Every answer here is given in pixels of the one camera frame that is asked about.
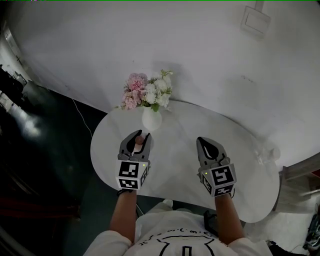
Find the vase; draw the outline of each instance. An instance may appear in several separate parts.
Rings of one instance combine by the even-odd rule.
[[[162,123],[162,116],[159,111],[154,112],[150,106],[143,107],[142,123],[149,131],[155,131]]]

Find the white round table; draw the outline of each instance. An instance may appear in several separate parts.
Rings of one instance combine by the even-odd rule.
[[[274,162],[258,163],[254,138],[225,116],[189,103],[171,101],[170,111],[162,110],[162,124],[152,131],[149,160],[151,168],[138,195],[172,199],[210,209],[215,200],[196,174],[200,163],[197,137],[207,137],[223,145],[234,164],[237,183],[233,202],[239,218],[255,223],[272,210],[279,193],[279,173]],[[118,190],[116,160],[121,141],[142,129],[142,108],[112,110],[94,131],[91,160],[98,176]]]

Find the white cube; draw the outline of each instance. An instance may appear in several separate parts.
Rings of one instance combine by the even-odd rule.
[[[139,190],[149,173],[148,162],[116,161],[115,178],[119,189]]]
[[[234,164],[203,170],[201,182],[212,197],[231,193],[237,182]]]

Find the black wristband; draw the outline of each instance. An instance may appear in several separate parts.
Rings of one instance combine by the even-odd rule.
[[[123,189],[119,190],[119,191],[116,193],[116,196],[119,197],[119,196],[120,196],[122,193],[124,193],[124,192],[129,192],[129,193],[131,193],[132,191],[134,191],[134,189],[125,189],[125,188],[123,188]]]

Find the white shoe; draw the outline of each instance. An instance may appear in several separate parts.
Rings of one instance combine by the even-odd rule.
[[[166,204],[167,206],[169,206],[169,207],[171,207],[171,208],[174,206],[174,201],[171,200],[171,199],[164,199],[164,200],[162,201],[162,203]]]

